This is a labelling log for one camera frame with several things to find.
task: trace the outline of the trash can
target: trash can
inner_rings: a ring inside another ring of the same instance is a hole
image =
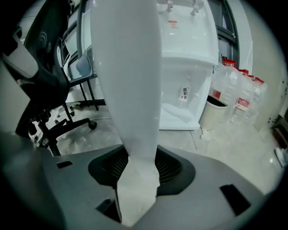
[[[228,105],[214,96],[208,95],[199,124],[202,129],[214,129],[221,121]]]

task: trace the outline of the tile floor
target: tile floor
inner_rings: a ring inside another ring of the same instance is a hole
[[[75,154],[122,143],[106,106],[100,106],[98,112],[93,106],[75,107],[73,120],[83,118],[97,119],[97,128],[91,130],[88,125],[82,125],[60,136],[57,140],[61,154]],[[50,119],[48,128],[53,125],[54,121]],[[201,130],[159,131],[158,143],[222,161],[263,194],[271,192],[279,182],[283,169],[274,155],[277,143],[269,130],[258,133],[252,126],[229,123],[218,125],[203,139],[201,135]]]

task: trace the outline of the sticker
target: sticker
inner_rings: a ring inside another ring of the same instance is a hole
[[[177,21],[168,21],[171,28],[177,28]]]
[[[238,109],[241,109],[242,111],[246,111],[249,107],[249,101],[244,100],[243,98],[239,98],[236,104],[236,107]]]
[[[213,92],[212,92],[212,95],[218,99],[220,99],[220,96],[221,96],[221,92],[214,89]]]
[[[188,100],[188,92],[190,90],[190,87],[189,86],[184,86],[182,89],[181,89],[181,92],[180,92],[180,97],[179,97],[179,100],[182,101],[182,102],[187,102]]]

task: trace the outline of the chair wheel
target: chair wheel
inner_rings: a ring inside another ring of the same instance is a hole
[[[90,129],[95,129],[97,127],[97,122],[96,121],[90,121],[90,123],[88,124]]]

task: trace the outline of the water bottle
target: water bottle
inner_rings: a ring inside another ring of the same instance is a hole
[[[187,108],[189,104],[189,97],[190,95],[190,86],[191,86],[191,77],[187,76],[186,80],[182,84],[182,86],[179,89],[179,96],[177,98],[176,106],[179,108]]]
[[[230,118],[230,121],[235,124],[240,124],[244,121],[253,99],[253,82],[248,76],[248,71],[239,70],[239,75],[241,79],[240,94],[233,107],[232,116]]]
[[[212,84],[211,95],[228,105],[223,115],[222,122],[228,122],[233,111],[233,106],[239,96],[240,80],[236,67],[236,61],[222,59],[223,67],[216,72],[215,81]]]
[[[250,109],[245,117],[246,124],[254,124],[256,117],[259,114],[259,109],[264,102],[267,85],[260,78],[253,79],[253,99],[251,101]]]

